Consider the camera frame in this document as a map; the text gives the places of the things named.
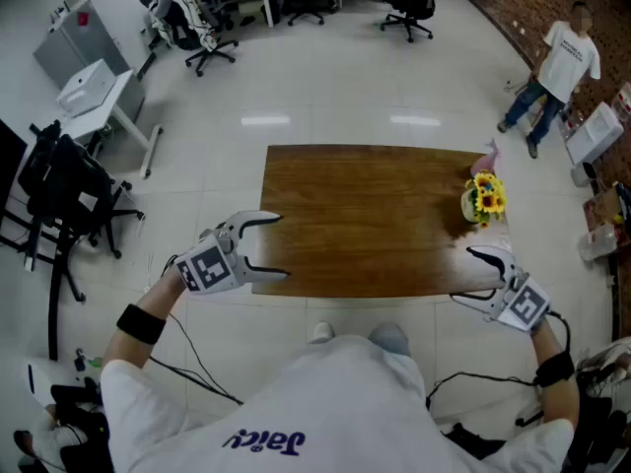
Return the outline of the person's right forearm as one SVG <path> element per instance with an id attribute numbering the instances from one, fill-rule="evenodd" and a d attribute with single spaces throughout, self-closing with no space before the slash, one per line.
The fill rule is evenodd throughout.
<path id="1" fill-rule="evenodd" d="M 546 319 L 540 321 L 530 338 L 539 368 L 564 352 Z M 545 423 L 566 420 L 573 429 L 577 428 L 580 418 L 580 392 L 578 384 L 572 376 L 567 379 L 559 379 L 554 384 L 543 387 L 540 393 L 540 403 Z"/>

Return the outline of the black wristband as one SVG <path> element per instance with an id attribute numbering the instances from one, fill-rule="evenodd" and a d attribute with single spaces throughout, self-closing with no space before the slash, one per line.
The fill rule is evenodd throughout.
<path id="1" fill-rule="evenodd" d="M 129 304 L 116 322 L 119 330 L 147 345 L 155 345 L 159 341 L 165 325 L 164 319 L 135 304 Z"/>
<path id="2" fill-rule="evenodd" d="M 570 379 L 574 372 L 575 367 L 571 355 L 563 351 L 538 367 L 533 383 L 541 388 L 548 387 L 561 380 Z"/>

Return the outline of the black bag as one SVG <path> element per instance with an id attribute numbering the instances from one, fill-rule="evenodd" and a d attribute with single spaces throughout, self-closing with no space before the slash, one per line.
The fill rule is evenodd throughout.
<path id="1" fill-rule="evenodd" d="M 96 382 L 86 376 L 82 386 L 54 384 L 50 392 L 57 429 L 69 436 L 68 443 L 63 441 L 59 446 L 67 473 L 113 473 L 108 424 L 101 411 L 103 400 Z"/>

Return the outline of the grey metal cabinet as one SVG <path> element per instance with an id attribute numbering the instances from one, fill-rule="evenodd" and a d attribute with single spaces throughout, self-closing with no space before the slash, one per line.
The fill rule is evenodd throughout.
<path id="1" fill-rule="evenodd" d="M 34 57 L 59 90 L 74 74 L 100 59 L 115 75 L 132 69 L 90 0 L 48 32 Z"/>

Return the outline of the white box with red label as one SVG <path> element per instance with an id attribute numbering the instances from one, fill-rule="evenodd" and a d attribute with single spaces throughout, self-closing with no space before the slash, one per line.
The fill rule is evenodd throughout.
<path id="1" fill-rule="evenodd" d="M 621 122 L 625 122 L 631 117 L 631 83 L 624 83 L 612 99 L 610 107 Z"/>

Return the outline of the brown cardboard box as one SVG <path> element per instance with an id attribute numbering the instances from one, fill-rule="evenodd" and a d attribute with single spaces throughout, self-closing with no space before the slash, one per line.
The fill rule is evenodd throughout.
<path id="1" fill-rule="evenodd" d="M 622 226 L 624 224 L 622 207 L 618 193 L 614 187 L 600 192 L 583 204 L 583 211 L 589 231 L 610 224 Z"/>

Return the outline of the clear plastic water jug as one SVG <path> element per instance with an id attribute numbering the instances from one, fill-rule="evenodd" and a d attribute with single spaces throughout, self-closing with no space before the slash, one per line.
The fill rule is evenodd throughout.
<path id="1" fill-rule="evenodd" d="M 618 239 L 615 226 L 604 224 L 582 235 L 577 244 L 581 259 L 591 262 L 617 250 Z"/>

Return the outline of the black right wristband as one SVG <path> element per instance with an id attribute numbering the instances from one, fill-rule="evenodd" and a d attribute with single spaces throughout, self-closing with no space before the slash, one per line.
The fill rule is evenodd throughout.
<path id="1" fill-rule="evenodd" d="M 538 367 L 533 383 L 541 388 L 548 387 L 561 380 L 570 379 L 574 372 L 575 367 L 571 355 L 563 351 Z"/>

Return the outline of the person's right leg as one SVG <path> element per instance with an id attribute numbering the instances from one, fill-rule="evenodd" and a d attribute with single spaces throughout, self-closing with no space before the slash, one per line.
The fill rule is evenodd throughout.
<path id="1" fill-rule="evenodd" d="M 371 331 L 368 339 L 391 354 L 411 356 L 408 337 L 395 322 L 380 323 Z"/>

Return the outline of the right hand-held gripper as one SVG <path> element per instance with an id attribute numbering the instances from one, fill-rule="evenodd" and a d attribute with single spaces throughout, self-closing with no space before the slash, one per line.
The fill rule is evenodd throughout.
<path id="1" fill-rule="evenodd" d="M 450 298 L 472 309 L 494 309 L 491 318 L 506 326 L 531 333 L 550 309 L 549 296 L 523 269 L 516 267 L 514 255 L 503 248 L 475 245 L 466 249 L 475 258 L 495 267 L 507 287 L 489 290 L 487 295 L 454 293 Z"/>

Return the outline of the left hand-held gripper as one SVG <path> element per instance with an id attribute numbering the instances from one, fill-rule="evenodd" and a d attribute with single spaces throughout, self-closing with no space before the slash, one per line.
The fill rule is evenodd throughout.
<path id="1" fill-rule="evenodd" d="M 215 294 L 244 284 L 270 283 L 291 275 L 285 270 L 253 266 L 237 247 L 246 228 L 273 224 L 282 216 L 268 211 L 241 211 L 215 229 L 206 229 L 197 244 L 175 259 L 175 268 L 192 294 Z"/>

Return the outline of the sunflower bouquet in white pot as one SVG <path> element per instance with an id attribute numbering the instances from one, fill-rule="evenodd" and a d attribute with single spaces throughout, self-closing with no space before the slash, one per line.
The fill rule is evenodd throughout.
<path id="1" fill-rule="evenodd" d="M 503 181 L 487 169 L 467 181 L 460 197 L 464 219 L 480 228 L 488 228 L 493 219 L 502 221 L 507 203 Z"/>

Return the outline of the white cardboard box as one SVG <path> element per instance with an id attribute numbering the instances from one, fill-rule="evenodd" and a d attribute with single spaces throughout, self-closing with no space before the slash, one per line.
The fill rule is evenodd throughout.
<path id="1" fill-rule="evenodd" d="M 116 76 L 100 59 L 71 77 L 56 101 L 67 116 L 76 117 L 100 106 L 115 80 Z"/>

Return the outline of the person's left forearm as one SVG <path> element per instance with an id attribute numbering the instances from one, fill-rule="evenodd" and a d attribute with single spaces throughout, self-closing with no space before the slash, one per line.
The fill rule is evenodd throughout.
<path id="1" fill-rule="evenodd" d="M 185 290 L 186 286 L 173 265 L 136 305 L 158 318 L 167 320 L 176 301 Z M 143 369 L 153 349 L 154 345 L 144 344 L 116 326 L 103 357 L 103 367 L 112 361 L 121 360 Z"/>

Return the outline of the small white canister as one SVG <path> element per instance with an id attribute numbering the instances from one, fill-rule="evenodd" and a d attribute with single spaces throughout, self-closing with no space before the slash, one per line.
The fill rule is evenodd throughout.
<path id="1" fill-rule="evenodd" d="M 582 162 L 572 168 L 571 177 L 577 187 L 587 187 L 596 180 L 596 171 L 592 164 Z"/>

